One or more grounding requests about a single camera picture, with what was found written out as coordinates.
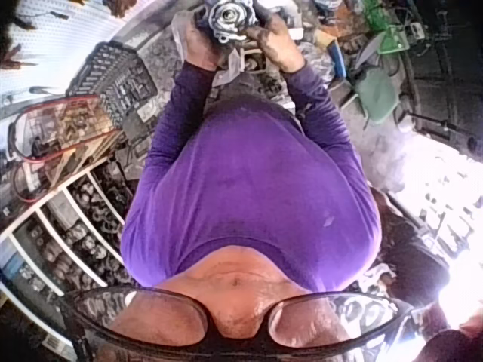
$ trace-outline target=black sunglasses frame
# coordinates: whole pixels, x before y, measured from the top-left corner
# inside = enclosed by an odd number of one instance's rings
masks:
[[[151,293],[160,293],[181,298],[197,309],[200,313],[204,313],[207,321],[207,330],[205,337],[193,344],[182,347],[173,347],[167,345],[158,345],[149,342],[142,342],[122,334],[113,332],[108,328],[99,325],[89,317],[82,314],[74,306],[80,298],[89,295],[96,295],[106,291],[115,293],[121,290],[141,291]],[[269,334],[269,323],[273,311],[280,308],[283,304],[294,304],[311,299],[317,299],[327,296],[366,296],[379,302],[387,302],[388,305],[394,305],[395,317],[383,325],[374,328],[372,331],[364,335],[349,339],[347,341],[338,342],[333,345],[324,345],[319,347],[308,348],[290,348],[279,345],[273,340]],[[333,357],[342,353],[351,351],[355,348],[364,347],[372,339],[384,335],[384,342],[390,346],[401,334],[402,326],[411,316],[411,307],[397,299],[390,300],[387,298],[375,296],[366,293],[346,293],[346,292],[328,292],[313,293],[304,296],[295,296],[284,299],[270,307],[260,325],[257,333],[249,339],[232,339],[227,338],[218,331],[213,317],[208,309],[198,300],[184,296],[183,294],[174,293],[168,290],[160,290],[156,288],[145,287],[103,287],[95,288],[89,291],[75,291],[67,293],[59,299],[59,306],[64,317],[68,337],[71,339],[78,355],[78,361],[94,360],[94,356],[89,346],[85,330],[90,330],[101,339],[111,343],[119,348],[127,349],[134,353],[145,355],[147,357],[164,358],[169,360],[289,360],[292,358],[303,360],[321,360],[321,358]]]

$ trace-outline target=purple long-sleeve shirt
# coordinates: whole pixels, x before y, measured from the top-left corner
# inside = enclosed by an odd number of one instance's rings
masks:
[[[310,66],[285,75],[298,110],[243,96],[203,115],[214,73],[185,63],[159,120],[122,236],[145,286],[221,247],[251,247],[312,291],[374,261],[380,222],[346,126]]]

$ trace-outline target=storage shelf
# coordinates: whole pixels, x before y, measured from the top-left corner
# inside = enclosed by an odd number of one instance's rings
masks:
[[[65,336],[61,335],[57,331],[49,327],[43,320],[38,318],[33,314],[16,296],[13,294],[5,284],[0,282],[0,290],[8,297],[8,299],[22,312],[24,313],[33,323],[37,324],[46,333],[59,339],[62,343],[72,347],[72,342],[68,340]]]
[[[18,253],[23,257],[29,267],[45,283],[45,285],[51,288],[58,296],[63,296],[64,292],[60,290],[60,288],[51,279],[49,279],[47,275],[45,275],[45,273],[37,266],[37,264],[35,264],[35,262],[30,258],[29,254],[23,249],[17,238],[15,238],[15,235],[10,235],[9,240],[15,246]]]
[[[124,220],[121,218],[121,215],[117,212],[117,210],[113,207],[111,204],[111,201],[106,197],[106,194],[104,194],[104,191],[101,189],[100,185],[97,183],[96,179],[94,176],[92,176],[91,172],[88,172],[88,178],[91,181],[92,185],[94,185],[94,188],[96,189],[97,193],[100,195],[100,197],[104,200],[106,203],[107,207],[111,212],[114,214],[115,218],[121,223],[121,225],[124,226]]]
[[[45,216],[44,212],[42,210],[37,210],[37,216],[39,219],[42,221],[44,224],[44,227],[47,229],[48,233],[51,235],[51,237],[62,247],[62,250],[74,261],[75,264],[77,264],[82,271],[89,275],[97,284],[99,284],[101,287],[107,287],[107,283],[103,281],[99,276],[94,273],[91,268],[89,268],[65,243],[65,241],[60,237],[60,235],[57,233],[57,231],[54,229],[52,226],[51,222],[47,219]]]
[[[79,215],[81,218],[82,222],[88,227],[89,231],[92,232],[92,234],[96,237],[96,239],[122,264],[122,258],[119,255],[119,253],[106,241],[106,239],[103,238],[103,236],[97,231],[96,228],[92,225],[91,221],[86,217],[84,212],[81,210],[80,206],[77,205],[77,202],[74,200],[74,197],[70,194],[69,190],[67,188],[63,189],[63,192],[65,196],[67,197],[67,200],[69,200],[70,204],[76,211],[76,213]]]
[[[94,168],[103,164],[106,161],[107,161],[107,157],[103,157],[99,161],[81,170],[79,173],[77,173],[76,175],[70,177],[69,179],[61,183],[55,190],[49,192],[48,194],[46,194],[46,196],[41,198],[39,201],[37,201],[27,210],[25,210],[0,234],[0,243],[3,242],[4,239],[8,238],[20,225],[22,225],[23,222],[25,222],[29,217],[31,217],[31,215],[33,215],[37,210],[40,210],[40,208],[44,206],[49,200],[51,200],[58,192],[61,192],[68,185],[70,185],[71,183],[74,183],[75,181],[83,177],[87,172],[93,170]]]

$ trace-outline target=toolbox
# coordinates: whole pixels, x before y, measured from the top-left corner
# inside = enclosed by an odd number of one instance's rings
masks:
[[[137,52],[114,41],[96,46],[66,92],[67,96],[99,95],[116,127],[157,93]]]

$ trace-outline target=purple sleeve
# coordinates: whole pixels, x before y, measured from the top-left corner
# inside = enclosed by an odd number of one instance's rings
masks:
[[[284,74],[305,135],[332,158],[346,177],[359,203],[368,231],[380,242],[380,218],[349,131],[319,75],[306,64]]]
[[[188,62],[183,64],[171,91],[170,101],[156,126],[129,216],[136,213],[138,206],[143,205],[152,186],[157,185],[168,172],[186,142],[198,129],[214,75],[215,72],[201,69]]]

